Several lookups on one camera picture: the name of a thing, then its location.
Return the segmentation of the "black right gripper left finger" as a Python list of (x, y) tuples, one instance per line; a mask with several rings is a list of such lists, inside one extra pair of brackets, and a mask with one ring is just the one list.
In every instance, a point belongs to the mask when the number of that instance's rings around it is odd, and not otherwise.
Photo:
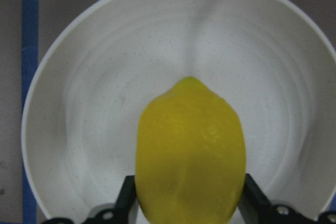
[(137, 193), (134, 175), (125, 177), (115, 203), (93, 208), (82, 223), (136, 223)]

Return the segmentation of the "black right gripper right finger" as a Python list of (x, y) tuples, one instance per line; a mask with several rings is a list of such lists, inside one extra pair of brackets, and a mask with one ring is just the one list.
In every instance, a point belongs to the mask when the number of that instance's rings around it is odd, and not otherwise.
[(271, 203), (250, 174), (245, 175), (238, 209), (244, 223), (335, 223), (335, 211), (322, 212), (313, 220), (288, 205)]

